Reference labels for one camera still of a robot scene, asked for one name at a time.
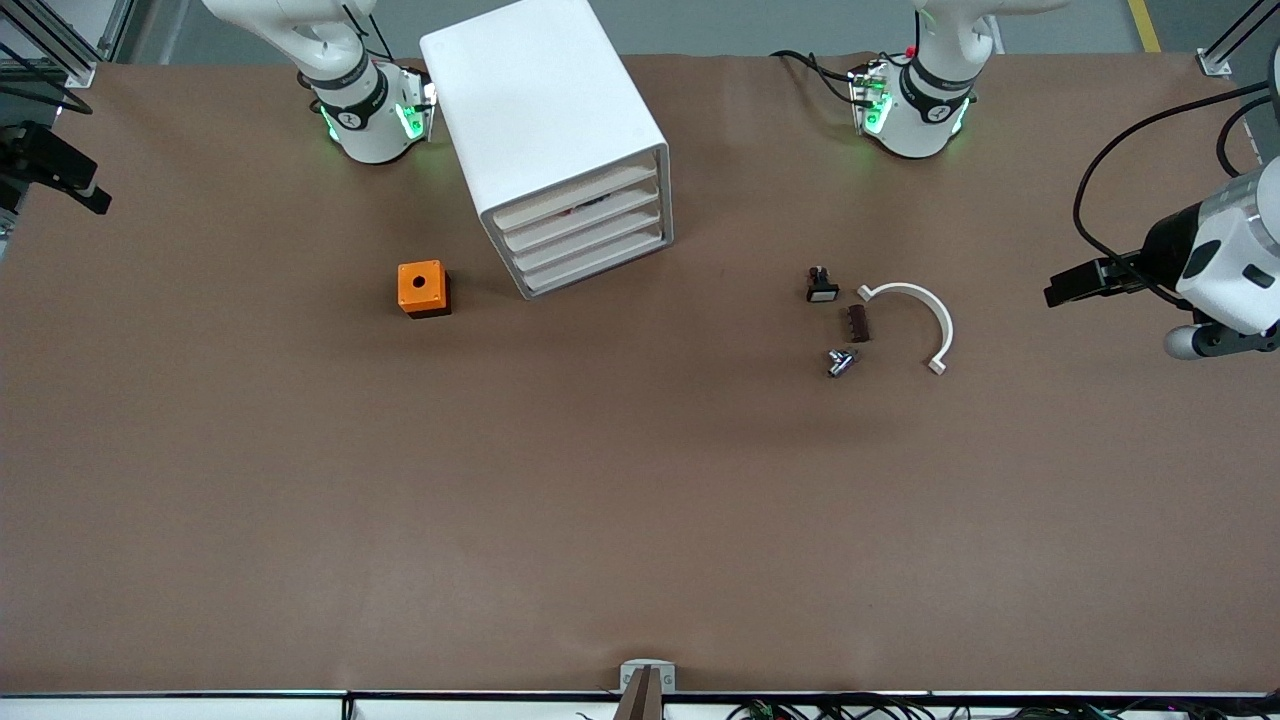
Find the white curved plastic bracket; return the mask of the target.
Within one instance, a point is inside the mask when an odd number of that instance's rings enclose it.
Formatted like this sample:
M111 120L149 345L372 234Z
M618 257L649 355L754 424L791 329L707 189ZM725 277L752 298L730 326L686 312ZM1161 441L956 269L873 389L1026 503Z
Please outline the white curved plastic bracket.
M870 287L861 284L858 287L858 296L864 302L870 302L881 296L897 293L915 299L931 310L940 327L940 347L927 361L928 369L936 375L943 375L948 370L947 356L955 342L955 323L951 311L945 302L931 290L908 282L891 282Z

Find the grey metal bracket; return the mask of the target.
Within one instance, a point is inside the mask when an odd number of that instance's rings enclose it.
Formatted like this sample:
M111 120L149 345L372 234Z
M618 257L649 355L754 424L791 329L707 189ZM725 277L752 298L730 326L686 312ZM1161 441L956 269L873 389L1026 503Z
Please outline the grey metal bracket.
M649 685L657 687L662 694L673 694L677 692L677 666L662 659L631 659L622 662L620 665L618 692L621 694L625 693L634 675L643 673L646 667L650 669L648 675Z

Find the dark brown post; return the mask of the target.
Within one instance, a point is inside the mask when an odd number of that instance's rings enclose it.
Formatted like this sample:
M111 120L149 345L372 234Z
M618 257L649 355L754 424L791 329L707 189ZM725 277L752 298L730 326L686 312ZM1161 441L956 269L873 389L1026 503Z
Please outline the dark brown post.
M650 669L634 675L625 693L620 694L612 720L664 720L663 694L649 685Z

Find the white drawer cabinet shell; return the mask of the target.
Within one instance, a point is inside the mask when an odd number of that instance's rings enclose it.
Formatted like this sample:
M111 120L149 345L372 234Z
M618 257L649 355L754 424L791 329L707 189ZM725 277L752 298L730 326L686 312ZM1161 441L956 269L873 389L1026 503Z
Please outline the white drawer cabinet shell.
M589 0L517 0L419 46L477 218L525 299L571 284L527 293L492 213L566 181L650 158L657 174L636 183L660 199L639 209L660 214L663 249L675 242L669 145Z

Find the white plastic drawer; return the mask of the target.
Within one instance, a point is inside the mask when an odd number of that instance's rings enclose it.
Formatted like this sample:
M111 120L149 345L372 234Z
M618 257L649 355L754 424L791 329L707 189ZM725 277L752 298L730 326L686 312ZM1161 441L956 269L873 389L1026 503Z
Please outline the white plastic drawer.
M611 193L612 197L609 200L588 208L584 211L568 215L564 214L566 210L556 211L540 220L507 231L506 246L512 252L521 252L570 231L581 229L604 220L608 217L645 208L660 199L659 191L653 183L636 183Z
M613 193L655 174L657 163L650 158L641 161L617 163L540 191L509 206L498 208L492 213L492 219L498 228L513 231L548 217L571 211L584 204L595 202L607 193Z
M544 272L571 261L623 234L660 225L660 214L637 209L570 231L521 252L512 252L513 264L525 274Z
M652 227L623 231L532 266L522 274L521 282L530 295L550 292L611 266L628 263L655 249L663 249L667 243L664 234Z

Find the aluminium frame profile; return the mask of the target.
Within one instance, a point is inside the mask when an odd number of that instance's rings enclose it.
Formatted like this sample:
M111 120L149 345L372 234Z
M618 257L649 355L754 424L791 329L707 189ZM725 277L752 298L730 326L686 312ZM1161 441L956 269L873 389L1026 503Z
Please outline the aluminium frame profile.
M137 0L0 0L0 63L13 55L87 88L116 56Z
M1201 69L1208 77L1233 73L1230 59L1266 22L1280 13L1280 0L1252 0L1251 5L1208 46L1196 51Z

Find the orange box with hole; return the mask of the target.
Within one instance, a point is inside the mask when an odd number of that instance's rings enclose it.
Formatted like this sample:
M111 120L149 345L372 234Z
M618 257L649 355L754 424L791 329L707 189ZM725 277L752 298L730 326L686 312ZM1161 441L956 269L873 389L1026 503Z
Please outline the orange box with hole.
M396 296L401 311L413 319L452 314L451 277L439 260L399 264Z

